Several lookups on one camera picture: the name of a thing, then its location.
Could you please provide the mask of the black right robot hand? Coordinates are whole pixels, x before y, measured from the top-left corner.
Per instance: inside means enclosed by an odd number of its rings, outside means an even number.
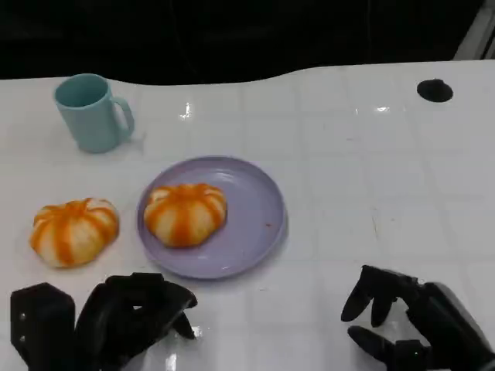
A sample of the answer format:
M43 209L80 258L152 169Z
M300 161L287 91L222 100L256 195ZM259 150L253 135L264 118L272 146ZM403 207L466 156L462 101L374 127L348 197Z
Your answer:
M364 265L346 300L343 322L352 322L371 306L371 324L384 324L392 305L407 305L410 323L428 340L392 342L359 325L351 325L349 337L366 354L388 370L492 370L494 350L483 331L453 291L439 282Z

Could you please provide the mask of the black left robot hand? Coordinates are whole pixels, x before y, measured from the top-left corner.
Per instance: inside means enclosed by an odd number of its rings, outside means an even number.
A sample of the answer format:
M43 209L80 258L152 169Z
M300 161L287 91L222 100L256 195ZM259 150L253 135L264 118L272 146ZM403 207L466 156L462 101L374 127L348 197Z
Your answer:
M75 369L120 370L172 330L195 339L184 311L197 304L193 292L158 273L110 276L77 319Z

